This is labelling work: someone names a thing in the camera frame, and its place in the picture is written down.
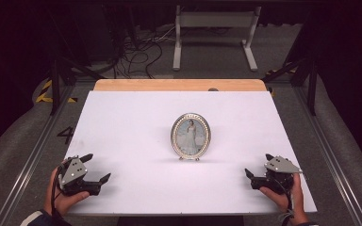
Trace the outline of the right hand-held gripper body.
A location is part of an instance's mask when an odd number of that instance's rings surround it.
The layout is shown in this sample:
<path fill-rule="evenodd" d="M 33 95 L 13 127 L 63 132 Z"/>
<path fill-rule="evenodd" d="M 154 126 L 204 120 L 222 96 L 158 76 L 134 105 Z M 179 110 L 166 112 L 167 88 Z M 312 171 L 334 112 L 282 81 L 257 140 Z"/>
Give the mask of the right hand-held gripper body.
<path fill-rule="evenodd" d="M 287 158 L 280 155 L 264 164 L 267 169 L 264 177 L 254 177 L 251 180 L 252 189 L 259 189 L 262 186 L 269 188 L 277 194 L 287 194 L 294 185 L 293 173 L 303 171 L 296 167 Z"/>

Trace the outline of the white desk frame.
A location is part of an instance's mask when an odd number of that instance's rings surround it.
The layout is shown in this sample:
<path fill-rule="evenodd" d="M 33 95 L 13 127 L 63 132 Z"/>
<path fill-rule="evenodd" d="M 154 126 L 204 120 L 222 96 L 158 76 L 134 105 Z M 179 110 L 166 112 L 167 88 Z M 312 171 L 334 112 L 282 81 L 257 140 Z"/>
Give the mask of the white desk frame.
<path fill-rule="evenodd" d="M 181 69 L 182 27 L 225 27 L 225 28 L 246 28 L 248 33 L 245 40 L 241 41 L 248 65 L 252 72 L 258 70 L 255 57 L 252 52 L 251 44 L 255 34 L 255 29 L 260 17 L 261 7 L 256 7 L 249 11 L 242 12 L 208 12 L 208 11 L 183 11 L 180 6 L 176 7 L 175 12 L 175 46 L 173 53 L 173 69 Z"/>

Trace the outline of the person's right hand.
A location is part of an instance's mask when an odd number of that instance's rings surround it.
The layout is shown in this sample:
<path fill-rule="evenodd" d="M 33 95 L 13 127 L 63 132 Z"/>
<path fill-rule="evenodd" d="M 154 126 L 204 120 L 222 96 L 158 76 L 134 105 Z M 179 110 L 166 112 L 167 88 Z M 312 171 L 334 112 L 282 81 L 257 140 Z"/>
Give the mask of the person's right hand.
<path fill-rule="evenodd" d="M 282 226 L 292 226 L 310 221 L 304 210 L 304 194 L 301 188 L 300 175 L 294 173 L 293 180 L 294 185 L 289 195 L 279 195 L 264 186 L 259 188 L 260 192 L 272 200 L 281 211 Z"/>

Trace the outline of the oval pearl photo frame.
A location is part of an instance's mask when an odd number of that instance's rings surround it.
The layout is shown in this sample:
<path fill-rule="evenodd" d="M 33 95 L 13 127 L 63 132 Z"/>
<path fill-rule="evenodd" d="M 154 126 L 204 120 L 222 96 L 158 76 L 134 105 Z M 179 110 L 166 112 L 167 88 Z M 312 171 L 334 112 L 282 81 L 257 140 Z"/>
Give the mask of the oval pearl photo frame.
<path fill-rule="evenodd" d="M 210 126 L 199 114 L 183 114 L 173 124 L 171 144 L 180 160 L 199 161 L 206 153 L 210 141 Z"/>

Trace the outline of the person's left hand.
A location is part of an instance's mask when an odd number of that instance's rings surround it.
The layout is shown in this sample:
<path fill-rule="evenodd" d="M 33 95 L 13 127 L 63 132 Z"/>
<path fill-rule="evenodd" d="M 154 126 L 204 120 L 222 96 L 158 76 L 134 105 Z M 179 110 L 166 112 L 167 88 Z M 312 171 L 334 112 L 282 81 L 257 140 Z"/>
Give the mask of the person's left hand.
<path fill-rule="evenodd" d="M 79 192 L 73 196 L 65 196 L 55 186 L 56 173 L 58 168 L 54 168 L 51 175 L 43 205 L 43 210 L 52 215 L 52 210 L 56 209 L 61 216 L 65 216 L 68 211 L 77 203 L 84 201 L 90 195 L 87 191 Z"/>

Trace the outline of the aluminium floor rail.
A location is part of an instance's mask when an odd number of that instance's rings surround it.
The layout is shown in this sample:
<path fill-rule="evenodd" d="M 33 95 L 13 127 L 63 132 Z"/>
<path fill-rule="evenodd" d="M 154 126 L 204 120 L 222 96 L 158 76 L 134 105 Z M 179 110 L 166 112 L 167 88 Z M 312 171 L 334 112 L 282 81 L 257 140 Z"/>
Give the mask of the aluminium floor rail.
<path fill-rule="evenodd" d="M 0 141 L 0 226 L 9 220 L 38 166 L 48 138 L 58 121 L 73 86 L 63 87 L 55 113 L 49 104 L 35 104 L 14 122 Z"/>
<path fill-rule="evenodd" d="M 316 137 L 321 145 L 321 154 L 323 156 L 323 159 L 354 221 L 354 225 L 362 226 L 362 207 L 359 204 L 359 201 L 355 196 L 353 188 L 348 182 L 348 179 L 343 172 L 342 167 L 338 163 L 333 149 L 331 148 L 330 143 L 328 142 L 325 134 L 323 133 L 317 118 L 312 115 L 309 107 L 307 106 L 307 99 L 305 97 L 304 91 L 301 88 L 294 88 L 293 91 L 295 93 L 295 96 L 299 100 L 304 110 L 304 113 L 307 116 L 312 129 L 314 130 L 314 133 L 316 134 Z"/>

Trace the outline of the dark curtain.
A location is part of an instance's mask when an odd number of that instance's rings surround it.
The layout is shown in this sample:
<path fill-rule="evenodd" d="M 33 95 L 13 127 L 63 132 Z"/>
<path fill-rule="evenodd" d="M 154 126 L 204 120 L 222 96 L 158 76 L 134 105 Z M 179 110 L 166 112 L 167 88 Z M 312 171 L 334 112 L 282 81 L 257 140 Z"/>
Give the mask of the dark curtain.
<path fill-rule="evenodd" d="M 49 58 L 28 0 L 0 0 L 0 137 L 32 107 Z"/>
<path fill-rule="evenodd" d="M 362 0 L 324 0 L 323 84 L 362 152 Z"/>

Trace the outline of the black metal stand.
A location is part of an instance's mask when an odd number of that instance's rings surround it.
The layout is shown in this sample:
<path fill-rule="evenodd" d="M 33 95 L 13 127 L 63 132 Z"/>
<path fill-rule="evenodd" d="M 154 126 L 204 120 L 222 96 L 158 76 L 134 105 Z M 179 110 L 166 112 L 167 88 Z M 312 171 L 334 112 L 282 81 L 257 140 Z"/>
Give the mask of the black metal stand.
<path fill-rule="evenodd" d="M 317 65 L 313 58 L 302 58 L 296 61 L 286 64 L 281 69 L 265 75 L 262 78 L 264 83 L 268 83 L 275 78 L 294 70 L 295 73 L 289 80 L 289 83 L 293 87 L 301 87 L 305 80 L 308 80 L 308 91 L 306 97 L 306 104 L 310 113 L 315 116 L 315 98 L 316 98 L 316 86 L 317 86 Z"/>
<path fill-rule="evenodd" d="M 103 79 L 103 76 L 87 67 L 91 62 L 88 60 L 86 47 L 79 35 L 71 8 L 67 5 L 47 5 L 43 9 L 47 22 L 44 28 L 46 42 L 52 58 L 52 114 L 56 114 L 62 104 L 60 81 L 63 81 L 65 86 L 73 86 L 76 82 L 72 68 L 95 80 Z"/>

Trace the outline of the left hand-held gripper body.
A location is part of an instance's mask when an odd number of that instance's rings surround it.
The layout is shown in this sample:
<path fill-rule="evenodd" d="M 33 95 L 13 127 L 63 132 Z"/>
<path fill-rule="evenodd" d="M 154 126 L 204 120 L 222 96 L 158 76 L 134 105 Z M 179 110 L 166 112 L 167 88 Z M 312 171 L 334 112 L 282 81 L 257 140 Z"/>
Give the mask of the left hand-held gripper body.
<path fill-rule="evenodd" d="M 92 196 L 97 196 L 101 191 L 98 182 L 88 182 L 84 180 L 88 169 L 80 161 L 79 156 L 67 158 L 58 169 L 58 189 L 65 196 L 73 196 L 79 192 L 87 191 Z"/>

